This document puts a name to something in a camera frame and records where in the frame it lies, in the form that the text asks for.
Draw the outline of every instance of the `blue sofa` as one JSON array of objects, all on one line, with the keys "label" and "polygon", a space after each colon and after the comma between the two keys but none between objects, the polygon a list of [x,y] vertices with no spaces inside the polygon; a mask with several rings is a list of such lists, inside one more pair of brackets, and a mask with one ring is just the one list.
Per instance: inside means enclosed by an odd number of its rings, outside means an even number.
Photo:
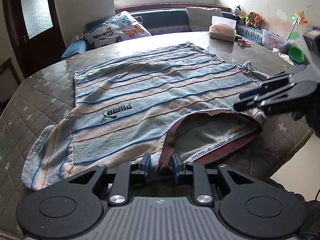
[{"label": "blue sofa", "polygon": [[[234,19],[232,13],[222,12],[223,17]],[[152,34],[165,34],[176,32],[190,32],[189,18],[186,9],[159,9],[146,10],[131,13],[133,17],[142,16],[143,26]],[[90,22],[85,25],[85,31],[88,32],[97,25],[105,22],[107,18],[98,21]],[[262,30],[254,29],[246,25],[236,25],[237,34],[262,45]],[[75,41],[70,44],[67,50],[63,53],[61,60],[68,57],[94,49],[84,39]]]}]

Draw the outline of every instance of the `dark wooden door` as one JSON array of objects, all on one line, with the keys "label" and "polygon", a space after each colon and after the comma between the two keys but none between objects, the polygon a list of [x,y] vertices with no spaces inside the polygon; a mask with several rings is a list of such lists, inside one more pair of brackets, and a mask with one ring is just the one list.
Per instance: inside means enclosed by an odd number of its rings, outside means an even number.
[{"label": "dark wooden door", "polygon": [[11,44],[25,78],[65,51],[54,0],[3,0]]}]

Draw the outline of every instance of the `frosted glass panel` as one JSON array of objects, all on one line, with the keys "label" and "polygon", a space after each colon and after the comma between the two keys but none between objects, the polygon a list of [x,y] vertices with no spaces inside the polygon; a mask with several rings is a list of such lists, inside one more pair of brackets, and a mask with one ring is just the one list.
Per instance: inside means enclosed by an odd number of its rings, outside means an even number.
[{"label": "frosted glass panel", "polygon": [[53,27],[48,0],[21,0],[29,38]]}]

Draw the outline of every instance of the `cable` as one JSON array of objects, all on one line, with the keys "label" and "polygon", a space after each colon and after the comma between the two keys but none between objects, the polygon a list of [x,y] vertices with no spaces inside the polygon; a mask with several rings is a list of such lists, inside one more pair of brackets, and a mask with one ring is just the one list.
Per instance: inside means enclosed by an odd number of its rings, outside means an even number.
[{"label": "cable", "polygon": [[318,191],[318,193],[317,193],[317,195],[316,195],[315,200],[317,200],[317,198],[318,198],[319,194],[320,194],[320,189],[319,189],[319,191]]}]

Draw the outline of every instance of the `silver bolt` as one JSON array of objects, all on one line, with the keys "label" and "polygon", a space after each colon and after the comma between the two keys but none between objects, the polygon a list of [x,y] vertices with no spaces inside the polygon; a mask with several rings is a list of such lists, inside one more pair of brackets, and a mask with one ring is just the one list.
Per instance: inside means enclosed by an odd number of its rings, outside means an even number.
[{"label": "silver bolt", "polygon": [[197,197],[197,201],[200,203],[209,203],[212,201],[212,197],[208,195],[201,195]]},{"label": "silver bolt", "polygon": [[125,201],[125,197],[121,195],[114,195],[110,197],[110,201],[113,203],[122,203]]}]

